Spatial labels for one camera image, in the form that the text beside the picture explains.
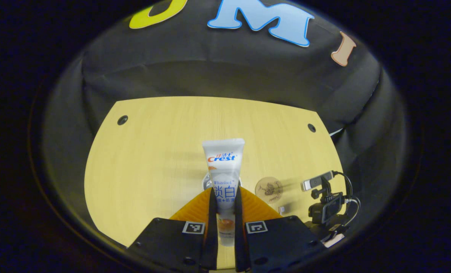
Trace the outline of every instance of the light wood surface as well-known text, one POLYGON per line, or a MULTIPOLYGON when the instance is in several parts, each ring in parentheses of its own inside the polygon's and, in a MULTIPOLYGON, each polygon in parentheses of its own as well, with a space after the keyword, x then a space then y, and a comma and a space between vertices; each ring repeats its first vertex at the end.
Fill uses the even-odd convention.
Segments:
MULTIPOLYGON (((85 197, 97 228, 130 246, 155 217, 170 218, 203 191, 204 140, 244 138, 243 187, 273 176, 284 192, 271 206, 283 216, 308 217, 318 200, 300 182, 342 171, 335 146, 316 112, 268 102, 213 97, 158 97, 116 102, 92 144, 85 197), (119 126, 118 119, 128 116, 119 126), (308 129, 316 127, 313 133, 308 129)), ((345 193, 337 176, 332 191, 345 193)), ((234 248, 219 245, 218 268, 234 268, 234 248)))

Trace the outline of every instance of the black cable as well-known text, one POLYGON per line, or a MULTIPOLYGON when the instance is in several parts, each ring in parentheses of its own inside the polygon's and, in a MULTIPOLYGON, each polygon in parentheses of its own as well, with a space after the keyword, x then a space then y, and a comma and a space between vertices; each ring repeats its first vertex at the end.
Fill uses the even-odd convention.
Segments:
MULTIPOLYGON (((350 181, 350 178, 345 175, 344 173, 340 172, 340 171, 332 171, 333 176, 335 177, 337 174, 340 174, 341 176, 343 176, 345 178, 345 181, 348 182, 349 184, 349 188, 350 188, 350 198, 352 198, 354 196, 354 188, 352 186, 352 181, 350 181)), ((350 206, 350 202, 347 203, 347 207, 345 208, 345 214, 347 214, 347 210, 350 206)))

